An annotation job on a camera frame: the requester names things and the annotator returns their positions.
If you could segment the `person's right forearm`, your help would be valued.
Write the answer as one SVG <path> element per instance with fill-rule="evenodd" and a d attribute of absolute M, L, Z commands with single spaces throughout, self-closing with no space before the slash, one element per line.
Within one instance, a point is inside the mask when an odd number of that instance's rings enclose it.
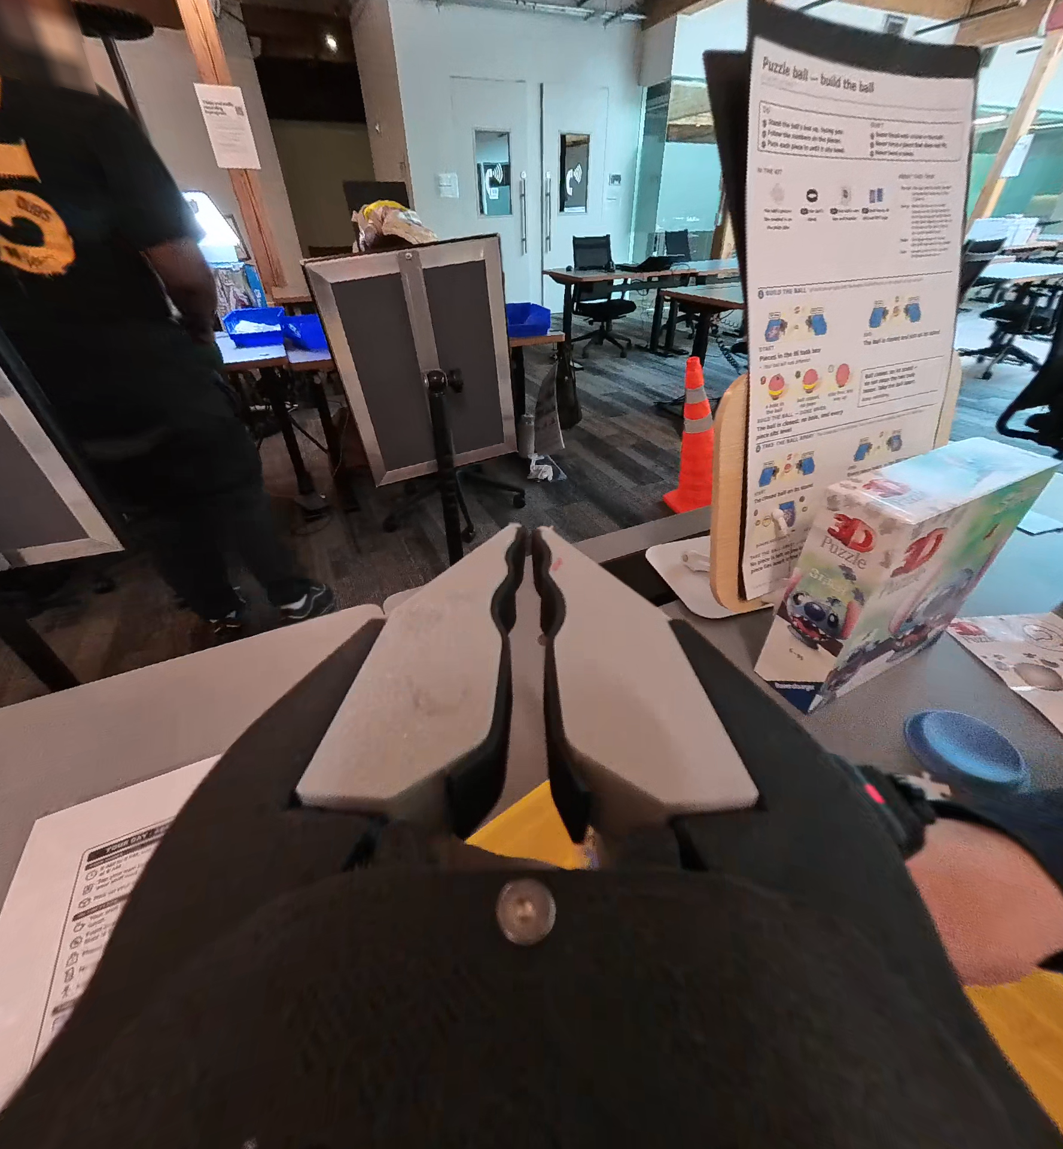
<path fill-rule="evenodd" d="M 937 861 L 967 860 L 988 883 L 1000 880 L 1026 896 L 1029 918 L 1045 921 L 1039 969 L 1063 972 L 1063 788 L 941 801 L 934 810 L 937 821 L 923 850 Z"/>

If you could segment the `laminated checklist sheet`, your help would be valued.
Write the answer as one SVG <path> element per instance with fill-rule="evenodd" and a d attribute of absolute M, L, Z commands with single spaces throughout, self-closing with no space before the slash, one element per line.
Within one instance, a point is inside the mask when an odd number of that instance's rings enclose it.
<path fill-rule="evenodd" d="M 36 822 L 0 913 L 0 1111 L 68 1024 L 149 861 L 219 762 Z"/>

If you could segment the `orange traffic cone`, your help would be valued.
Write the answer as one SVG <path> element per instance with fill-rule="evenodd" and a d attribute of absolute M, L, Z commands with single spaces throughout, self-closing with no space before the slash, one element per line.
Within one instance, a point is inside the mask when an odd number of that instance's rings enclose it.
<path fill-rule="evenodd" d="M 715 422 L 706 392 L 702 360 L 685 364 L 683 446 L 678 487 L 664 495 L 668 510 L 686 513 L 711 506 L 713 495 Z"/>

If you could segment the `cartoon printed puzzle box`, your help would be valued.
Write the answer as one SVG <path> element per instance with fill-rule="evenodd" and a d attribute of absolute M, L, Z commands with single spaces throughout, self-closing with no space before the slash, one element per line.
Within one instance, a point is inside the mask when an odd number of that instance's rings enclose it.
<path fill-rule="evenodd" d="M 810 713 L 934 645 L 1055 471 L 968 439 L 832 485 L 755 673 Z"/>

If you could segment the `yellow plastic bin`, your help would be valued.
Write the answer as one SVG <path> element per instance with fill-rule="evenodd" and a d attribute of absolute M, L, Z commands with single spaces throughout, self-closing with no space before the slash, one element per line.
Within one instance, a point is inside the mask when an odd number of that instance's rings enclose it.
<path fill-rule="evenodd" d="M 470 845 L 565 870 L 599 866 L 590 831 L 571 842 L 548 783 L 478 830 Z M 1038 970 L 1013 984 L 967 986 L 971 1003 L 1015 1070 L 1063 1136 L 1063 974 Z"/>

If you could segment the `white booth door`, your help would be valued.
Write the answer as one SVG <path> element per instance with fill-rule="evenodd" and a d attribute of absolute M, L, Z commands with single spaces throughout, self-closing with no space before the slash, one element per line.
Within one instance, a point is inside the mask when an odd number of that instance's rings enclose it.
<path fill-rule="evenodd" d="M 454 144 L 466 235 L 497 235 L 503 265 L 526 270 L 531 175 L 527 85 L 516 80 L 451 80 Z"/>
<path fill-rule="evenodd" d="M 573 265 L 573 240 L 604 235 L 609 90 L 541 86 L 542 266 Z"/>

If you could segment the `white flat tray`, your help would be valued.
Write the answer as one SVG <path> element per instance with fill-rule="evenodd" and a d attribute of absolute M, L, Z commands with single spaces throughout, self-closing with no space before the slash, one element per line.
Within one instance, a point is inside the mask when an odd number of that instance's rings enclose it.
<path fill-rule="evenodd" d="M 702 551 L 711 559 L 711 538 L 708 534 L 656 544 L 648 548 L 645 556 L 670 589 L 683 608 L 690 614 L 705 620 L 724 620 L 734 618 L 739 611 L 721 604 L 712 588 L 711 571 L 696 573 L 683 565 L 683 553 L 686 550 Z"/>

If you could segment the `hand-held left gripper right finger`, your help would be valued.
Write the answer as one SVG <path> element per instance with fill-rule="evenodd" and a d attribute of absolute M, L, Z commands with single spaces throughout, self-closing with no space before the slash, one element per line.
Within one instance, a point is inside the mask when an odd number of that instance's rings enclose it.
<path fill-rule="evenodd" d="M 532 560 L 549 781 L 570 838 L 753 810 L 759 790 L 673 620 L 550 527 Z"/>

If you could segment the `blue round plastic dish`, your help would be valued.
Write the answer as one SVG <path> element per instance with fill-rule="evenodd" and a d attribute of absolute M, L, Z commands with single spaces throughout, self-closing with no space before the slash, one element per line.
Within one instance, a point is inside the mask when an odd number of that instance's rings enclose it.
<path fill-rule="evenodd" d="M 911 752 L 936 779 L 993 792 L 1028 790 L 1033 778 L 1021 750 L 989 723 L 957 711 L 920 711 L 907 718 Z"/>

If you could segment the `white wall notice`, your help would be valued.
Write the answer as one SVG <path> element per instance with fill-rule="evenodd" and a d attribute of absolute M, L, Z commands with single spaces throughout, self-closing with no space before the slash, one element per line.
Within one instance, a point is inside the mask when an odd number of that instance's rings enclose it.
<path fill-rule="evenodd" d="M 237 85 L 194 85 L 214 158 L 222 170 L 260 170 L 246 97 Z"/>

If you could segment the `folded paper leaflet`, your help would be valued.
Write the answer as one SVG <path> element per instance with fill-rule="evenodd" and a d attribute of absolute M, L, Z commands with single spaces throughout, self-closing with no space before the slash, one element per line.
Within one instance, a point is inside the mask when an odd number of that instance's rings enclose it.
<path fill-rule="evenodd" d="M 1063 621 L 1056 614 L 960 618 L 948 631 L 1063 736 Z"/>

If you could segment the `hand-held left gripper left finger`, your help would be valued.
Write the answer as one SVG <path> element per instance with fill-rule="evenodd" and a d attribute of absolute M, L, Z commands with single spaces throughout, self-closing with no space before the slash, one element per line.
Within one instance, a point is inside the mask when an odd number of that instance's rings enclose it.
<path fill-rule="evenodd" d="M 462 841 L 484 823 L 506 784 L 528 542 L 506 527 L 389 613 L 297 787 L 306 807 Z"/>

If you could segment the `crumpled plastic bag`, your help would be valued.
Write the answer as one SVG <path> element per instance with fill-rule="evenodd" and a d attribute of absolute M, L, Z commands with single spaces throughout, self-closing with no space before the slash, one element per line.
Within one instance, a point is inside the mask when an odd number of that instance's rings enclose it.
<path fill-rule="evenodd" d="M 438 243 L 438 235 L 411 208 L 391 199 L 380 199 L 355 210 L 353 254 L 400 251 Z"/>

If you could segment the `black backing board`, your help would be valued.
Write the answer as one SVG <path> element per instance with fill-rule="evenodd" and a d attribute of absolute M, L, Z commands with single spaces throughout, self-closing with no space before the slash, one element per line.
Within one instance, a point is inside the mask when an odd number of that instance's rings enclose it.
<path fill-rule="evenodd" d="M 771 3 L 748 4 L 746 50 L 708 50 L 704 54 L 707 88 L 722 158 L 726 206 L 738 249 L 745 248 L 748 222 L 749 136 L 754 38 L 764 36 L 778 46 L 800 50 L 833 65 L 837 74 L 859 71 L 886 76 L 960 79 L 977 92 L 983 52 L 964 46 L 919 43 L 857 26 L 830 22 Z"/>

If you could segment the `wooden office desk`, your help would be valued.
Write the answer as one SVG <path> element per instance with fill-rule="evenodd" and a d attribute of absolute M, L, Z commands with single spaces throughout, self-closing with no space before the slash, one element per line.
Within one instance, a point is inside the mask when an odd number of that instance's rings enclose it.
<path fill-rule="evenodd" d="M 656 335 L 662 333 L 664 324 L 668 324 L 668 309 L 664 302 L 674 299 L 677 289 L 738 283 L 740 266 L 739 260 L 732 257 L 721 261 L 677 261 L 669 266 L 650 267 L 617 264 L 617 271 L 610 276 L 598 272 L 576 273 L 573 266 L 550 267 L 543 272 L 543 276 L 564 289 L 561 331 L 570 349 L 576 351 L 584 347 L 573 342 L 575 335 L 592 330 L 587 321 L 574 319 L 571 315 L 573 288 L 584 281 L 614 278 L 618 286 L 625 288 L 630 298 L 636 292 L 655 293 L 656 306 L 659 309 L 659 319 L 652 324 L 652 333 Z"/>

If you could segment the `grey framed panel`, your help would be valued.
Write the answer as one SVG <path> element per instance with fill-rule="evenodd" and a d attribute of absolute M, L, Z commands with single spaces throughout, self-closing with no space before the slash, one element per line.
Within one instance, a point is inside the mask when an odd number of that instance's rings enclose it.
<path fill-rule="evenodd" d="M 519 451 L 498 235 L 308 260 L 307 282 L 377 487 L 437 473 L 426 387 L 443 373 L 459 466 Z"/>
<path fill-rule="evenodd" d="M 0 573 L 124 550 L 119 520 L 0 327 Z"/>

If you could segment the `printed instruction sheet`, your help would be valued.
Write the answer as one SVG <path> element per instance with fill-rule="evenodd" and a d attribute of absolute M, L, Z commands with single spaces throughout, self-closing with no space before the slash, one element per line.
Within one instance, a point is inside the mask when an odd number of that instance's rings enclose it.
<path fill-rule="evenodd" d="M 935 447 L 980 58 L 751 8 L 742 587 L 776 594 L 831 485 Z"/>

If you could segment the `black tripod stand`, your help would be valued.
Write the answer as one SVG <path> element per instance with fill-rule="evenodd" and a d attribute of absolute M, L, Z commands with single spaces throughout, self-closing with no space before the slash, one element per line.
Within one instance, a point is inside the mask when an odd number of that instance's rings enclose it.
<path fill-rule="evenodd" d="M 450 395 L 462 393 L 465 382 L 457 371 L 445 373 L 435 369 L 424 373 L 424 389 L 434 440 L 446 550 L 449 564 L 454 566 L 465 556 L 466 543 L 476 536 L 455 462 L 455 445 L 448 409 Z"/>

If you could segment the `person's right hand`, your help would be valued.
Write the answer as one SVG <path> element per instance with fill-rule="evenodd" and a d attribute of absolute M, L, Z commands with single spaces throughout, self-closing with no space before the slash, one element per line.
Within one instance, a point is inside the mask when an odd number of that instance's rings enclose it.
<path fill-rule="evenodd" d="M 908 863 L 908 874 L 963 984 L 1013 984 L 1046 959 L 1045 921 L 1031 919 L 1026 896 L 1002 881 L 988 883 L 969 861 L 937 861 L 928 849 Z"/>

